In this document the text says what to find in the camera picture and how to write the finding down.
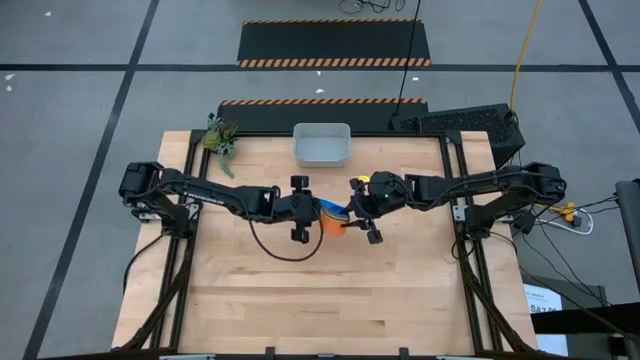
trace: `black metal frame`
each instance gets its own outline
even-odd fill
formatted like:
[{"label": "black metal frame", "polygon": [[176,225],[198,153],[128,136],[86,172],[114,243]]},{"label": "black metal frame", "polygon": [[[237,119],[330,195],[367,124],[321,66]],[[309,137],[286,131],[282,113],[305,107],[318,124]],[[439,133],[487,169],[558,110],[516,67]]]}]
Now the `black metal frame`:
[{"label": "black metal frame", "polygon": [[[187,150],[187,157],[185,159],[184,173],[191,174],[194,170],[194,161],[195,154],[198,147],[198,144],[206,130],[192,130],[191,136],[189,139],[189,147]],[[252,132],[252,131],[239,131],[238,136],[244,137],[258,137],[258,136],[270,136],[270,137],[282,137],[282,136],[292,136],[291,132]],[[453,169],[451,166],[451,157],[449,154],[449,146],[448,143],[451,142],[454,145],[456,151],[456,160],[458,163],[459,171],[461,176],[468,175],[468,169],[466,164],[466,158],[464,155],[464,149],[462,147],[462,138],[460,135],[460,131],[443,131],[436,133],[414,133],[414,132],[354,132],[352,133],[354,137],[424,137],[424,138],[435,138],[438,139],[440,143],[440,150],[442,156],[442,163],[444,174],[446,178],[453,177]],[[200,169],[198,171],[198,177],[201,179],[206,178],[206,174],[208,171],[208,164],[210,159],[211,152],[206,149],[203,149],[202,158],[200,161]],[[184,197],[180,197],[178,202],[184,204],[186,199]],[[471,197],[465,198],[466,204],[473,204],[473,199]],[[450,202],[450,209],[452,212],[452,221],[455,229],[456,236],[456,244],[457,250],[459,254],[466,253],[466,234],[464,233],[464,229],[462,226],[456,224],[453,217],[453,206],[457,205],[457,200],[452,200]],[[187,267],[183,270],[184,272],[179,271],[179,278],[176,276],[174,278],[174,270],[177,261],[178,248],[179,243],[182,239],[172,237],[171,242],[169,244],[169,250],[167,252],[167,261],[165,263],[164,274],[162,278],[162,285],[160,289],[160,300],[152,314],[150,315],[147,322],[150,322],[153,327],[148,329],[146,332],[146,337],[148,337],[150,333],[150,343],[148,349],[141,349],[144,344],[146,337],[139,337],[138,333],[134,336],[134,339],[127,343],[123,348],[116,348],[110,353],[103,354],[87,354],[87,355],[78,355],[71,357],[62,357],[55,359],[68,359],[68,360],[76,360],[76,359],[127,359],[127,358],[154,358],[157,359],[159,355],[177,355],[178,345],[180,343],[180,335],[182,330],[182,323],[184,319],[184,311],[186,306],[186,297],[189,288],[189,278],[191,274],[191,264],[193,261],[195,242],[197,237],[197,224],[199,221],[199,217],[196,217],[193,221],[195,221],[195,228],[193,236],[184,239],[186,241],[186,246],[183,254],[183,260],[181,268]],[[482,247],[482,242],[480,240],[475,241],[475,256],[477,262],[477,272],[480,283],[482,284],[482,290],[485,292],[485,295],[492,301],[491,294],[491,284],[489,280],[489,273],[487,270],[486,260],[484,256],[484,249]],[[467,258],[461,257],[460,261],[461,272],[465,271],[465,267],[470,268],[470,263]],[[179,290],[176,295],[167,298],[167,295],[171,292],[175,292],[176,286],[179,286]],[[498,326],[494,322],[491,317],[487,316],[490,337],[492,343],[492,350],[485,350],[482,343],[482,332],[480,328],[480,319],[478,316],[478,310],[476,306],[476,295],[474,294],[473,289],[466,282],[463,282],[465,301],[467,307],[467,313],[469,318],[469,327],[470,334],[474,349],[475,356],[487,356],[491,355],[496,358],[539,358],[538,354],[525,354],[525,353],[514,353],[514,352],[504,352],[502,347],[502,338],[500,335],[500,331]],[[171,326],[171,334],[170,341],[168,347],[160,347],[160,339],[162,338],[162,331],[164,327],[164,315],[166,313],[166,309],[169,306],[169,303],[173,300],[173,297],[177,296],[175,312],[173,318],[173,324]],[[275,358],[275,349],[272,347],[268,347],[265,350],[265,354],[216,354],[217,359],[274,359]],[[305,355],[278,355],[278,358],[287,358],[287,359],[317,359],[317,354],[305,354]],[[409,355],[409,349],[407,348],[399,348],[399,355],[390,356],[390,355],[368,355],[368,356],[343,356],[343,355],[333,355],[334,359],[398,359],[408,360],[408,359],[436,359],[436,356],[411,356]]]}]

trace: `yellow cable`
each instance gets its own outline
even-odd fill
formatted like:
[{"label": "yellow cable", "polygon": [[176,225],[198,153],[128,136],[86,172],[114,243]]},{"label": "yellow cable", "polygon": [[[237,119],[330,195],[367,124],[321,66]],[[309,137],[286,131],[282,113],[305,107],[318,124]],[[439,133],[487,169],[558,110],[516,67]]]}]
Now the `yellow cable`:
[{"label": "yellow cable", "polygon": [[513,74],[513,85],[511,85],[511,103],[509,107],[511,110],[515,110],[516,106],[516,94],[518,92],[518,76],[520,75],[520,65],[522,65],[522,60],[524,59],[524,54],[527,52],[527,47],[529,46],[529,38],[531,38],[531,34],[533,33],[533,27],[536,24],[536,20],[538,19],[538,14],[540,13],[540,6],[542,5],[542,0],[538,0],[536,3],[536,8],[533,10],[533,16],[531,17],[531,23],[529,24],[529,30],[527,31],[527,36],[524,38],[524,43],[522,44],[522,50],[520,50],[520,57],[518,57],[518,63],[516,64],[516,71]]}]

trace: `orange and black striped mat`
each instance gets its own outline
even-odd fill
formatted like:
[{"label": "orange and black striped mat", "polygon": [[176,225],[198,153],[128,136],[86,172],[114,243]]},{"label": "orange and black striped mat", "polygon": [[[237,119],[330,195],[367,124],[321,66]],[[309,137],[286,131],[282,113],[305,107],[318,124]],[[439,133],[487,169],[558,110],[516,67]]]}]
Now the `orange and black striped mat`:
[{"label": "orange and black striped mat", "polygon": [[[424,99],[399,102],[402,117],[421,116],[429,110]],[[224,100],[218,115],[244,132],[288,134],[301,122],[340,122],[349,124],[354,133],[375,133],[388,130],[396,107],[398,98]]]},{"label": "orange and black striped mat", "polygon": [[431,64],[422,20],[245,21],[238,66],[247,69],[404,68]]}]

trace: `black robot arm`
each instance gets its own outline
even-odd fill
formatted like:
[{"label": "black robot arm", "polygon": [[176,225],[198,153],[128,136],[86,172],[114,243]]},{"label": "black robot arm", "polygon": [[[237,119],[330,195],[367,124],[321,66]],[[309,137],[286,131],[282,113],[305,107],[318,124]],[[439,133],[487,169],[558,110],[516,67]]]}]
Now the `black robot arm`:
[{"label": "black robot arm", "polygon": [[157,162],[146,162],[127,166],[118,194],[125,206],[133,208],[136,218],[159,217],[163,231],[174,236],[188,236],[193,231],[191,220],[195,216],[189,208],[169,200],[168,195],[223,206],[236,216],[258,223],[293,221],[296,228],[292,230],[292,239],[306,243],[309,235],[305,228],[319,214],[317,201],[305,189],[308,185],[306,176],[292,176],[292,194],[280,197],[276,186],[228,187],[164,168]]},{"label": "black robot arm", "polygon": [[[452,199],[502,192],[502,196],[486,205],[456,208],[456,221],[464,223],[466,232],[485,238],[489,236],[493,223],[503,216],[532,204],[553,205],[562,200],[566,182],[560,178],[557,168],[530,163],[523,167],[506,166],[496,171],[451,179],[422,175],[405,175],[402,179],[390,172],[375,172],[367,183],[351,179],[351,187],[354,194],[347,209],[360,220],[349,226],[370,230],[369,241],[377,243],[382,241],[382,237],[373,219],[392,211],[405,206],[428,211]],[[535,218],[525,212],[520,216],[519,226],[528,233]]]}]

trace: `white paper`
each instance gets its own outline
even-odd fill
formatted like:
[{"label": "white paper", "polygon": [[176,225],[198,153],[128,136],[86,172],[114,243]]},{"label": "white paper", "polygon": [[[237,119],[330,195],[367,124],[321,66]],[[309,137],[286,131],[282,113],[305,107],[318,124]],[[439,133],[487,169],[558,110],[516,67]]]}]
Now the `white paper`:
[{"label": "white paper", "polygon": [[[557,293],[539,286],[524,285],[529,313],[562,310],[562,297]],[[548,353],[569,356],[565,335],[536,335],[538,349]]]}]

